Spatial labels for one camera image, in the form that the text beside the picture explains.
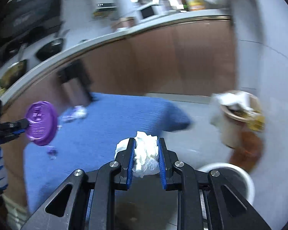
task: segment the kitchen counter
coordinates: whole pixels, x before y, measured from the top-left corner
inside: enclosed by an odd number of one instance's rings
[[[161,27],[164,25],[171,25],[171,24],[177,24],[181,22],[188,22],[188,21],[195,21],[199,18],[201,19],[220,19],[222,17],[228,19],[229,16],[229,10],[225,9],[210,9],[210,10],[199,10],[199,11],[191,11],[191,12],[185,12],[185,13],[177,13],[172,14],[169,16],[157,18],[142,24],[138,24],[128,30],[106,34],[94,39],[90,39],[88,41],[85,41],[80,44],[76,44],[72,47],[69,47],[62,52],[54,55],[53,57],[47,59],[46,61],[37,64],[35,67],[33,67],[31,70],[29,70],[22,78],[20,78],[13,86],[11,86],[1,97],[2,103],[6,104],[13,95],[19,91],[24,85],[26,85],[30,80],[32,80],[34,77],[36,77],[38,74],[42,73],[43,71],[47,70],[57,62],[60,62],[67,57],[76,54],[78,52],[85,51],[86,49],[91,49],[96,45],[101,45],[106,42],[114,41],[116,39],[121,39],[128,37],[129,35],[134,35],[141,33],[142,31],[146,31],[152,28]],[[53,39],[53,36],[48,36],[40,41],[42,41],[42,44],[38,44],[39,47],[46,44],[47,42],[51,41]],[[7,70],[7,68],[14,62],[17,61],[17,56],[13,57],[7,64],[5,64],[1,70],[0,75],[2,76],[5,72],[4,70]]]

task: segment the white countertop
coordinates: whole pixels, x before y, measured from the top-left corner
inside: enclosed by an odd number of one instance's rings
[[[38,75],[42,71],[48,69],[50,66],[54,65],[58,61],[61,61],[67,58],[68,56],[74,53],[77,53],[81,50],[92,47],[93,45],[102,43],[104,41],[112,40],[118,37],[122,37],[125,35],[133,34],[133,33],[136,33],[137,31],[140,31],[149,27],[153,27],[159,24],[171,22],[171,21],[177,21],[181,19],[194,18],[194,17],[201,17],[201,16],[228,16],[228,15],[229,15],[229,11],[225,9],[207,9],[207,10],[191,11],[191,12],[185,12],[185,13],[177,13],[177,14],[164,16],[161,18],[157,18],[157,19],[136,25],[122,32],[106,34],[106,35],[88,40],[81,44],[74,45],[52,56],[51,58],[45,60],[44,62],[38,64],[36,67],[29,70],[23,77],[21,77],[15,84],[13,84],[2,95],[1,97],[2,104],[6,104],[9,101],[9,99],[13,97],[14,93],[16,93],[20,88],[22,88],[26,83],[28,83],[32,78],[34,78],[36,75]]]

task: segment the metal screw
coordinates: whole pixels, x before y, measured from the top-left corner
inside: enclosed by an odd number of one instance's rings
[[[112,161],[112,162],[109,163],[109,165],[110,165],[111,168],[115,168],[115,167],[118,166],[118,162],[117,161]]]
[[[175,166],[176,167],[183,167],[185,164],[182,161],[176,161]]]
[[[211,170],[210,173],[211,173],[212,176],[215,176],[215,177],[218,177],[220,175],[220,172],[217,171],[217,170]]]
[[[74,176],[80,176],[82,175],[82,173],[83,173],[83,170],[77,169],[74,171]]]

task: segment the blue gripper pad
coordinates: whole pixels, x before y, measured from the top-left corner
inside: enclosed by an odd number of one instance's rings
[[[128,164],[128,168],[127,168],[127,181],[126,181],[127,189],[129,189],[131,182],[132,182],[132,168],[133,168],[133,163],[134,163],[135,146],[136,146],[136,141],[133,142],[132,151],[131,151],[129,164]]]
[[[163,152],[161,148],[160,139],[158,139],[158,148],[159,148],[159,169],[160,169],[160,179],[163,189],[166,189],[167,183],[166,183],[166,168],[165,168],[165,162],[163,157]]]

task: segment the purple plastic cup lid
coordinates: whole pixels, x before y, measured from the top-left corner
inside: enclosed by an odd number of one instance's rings
[[[45,101],[33,103],[25,117],[29,121],[25,132],[34,143],[41,145],[50,136],[54,137],[57,129],[57,114],[52,104]]]

